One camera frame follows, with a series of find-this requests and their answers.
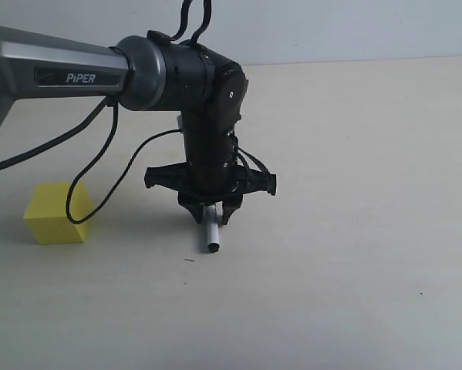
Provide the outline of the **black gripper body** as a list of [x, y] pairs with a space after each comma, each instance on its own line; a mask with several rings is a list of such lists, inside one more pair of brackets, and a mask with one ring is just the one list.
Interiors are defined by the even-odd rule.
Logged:
[[198, 167], [189, 163], [148, 167], [146, 187], [164, 187], [177, 193], [179, 204], [206, 205], [266, 192], [276, 195], [276, 175], [236, 163]]

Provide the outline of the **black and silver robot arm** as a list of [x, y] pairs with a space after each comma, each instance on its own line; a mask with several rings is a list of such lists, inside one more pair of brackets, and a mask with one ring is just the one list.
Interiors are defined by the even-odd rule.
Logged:
[[238, 145], [248, 88], [235, 61], [191, 40], [151, 31], [102, 47], [0, 26], [0, 127], [20, 99], [98, 96], [114, 110], [177, 111], [185, 161], [147, 169], [147, 187], [177, 192], [197, 222], [223, 207], [228, 222], [245, 194], [275, 194], [276, 176]]

